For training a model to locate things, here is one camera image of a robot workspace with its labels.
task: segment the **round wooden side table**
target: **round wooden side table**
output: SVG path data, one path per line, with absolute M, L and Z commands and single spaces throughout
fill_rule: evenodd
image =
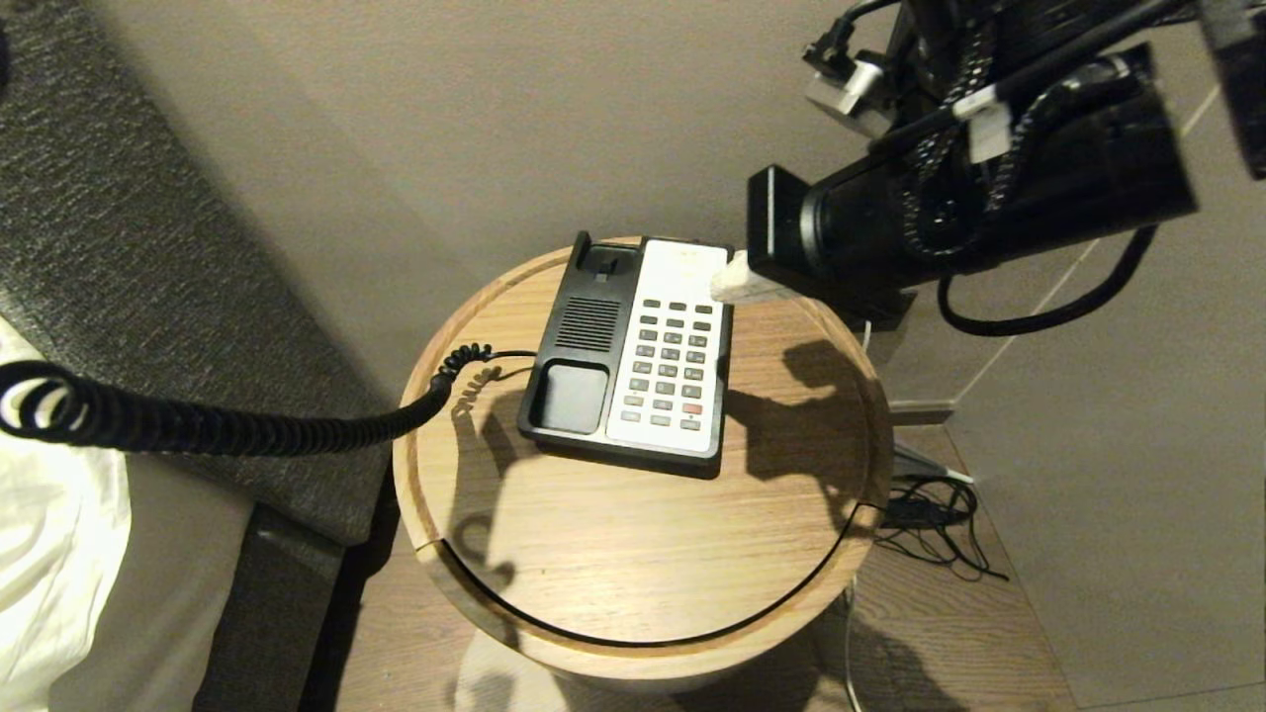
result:
M 462 305 L 403 400 L 462 343 L 536 348 L 568 253 Z M 893 428 L 874 367 L 822 304 L 736 307 L 709 480 L 542 452 L 515 427 L 530 366 L 467 366 L 446 409 L 394 446 L 418 560 L 492 639 L 561 674 L 676 692 L 786 640 L 848 585 L 880 522 L 858 503 L 887 495 Z

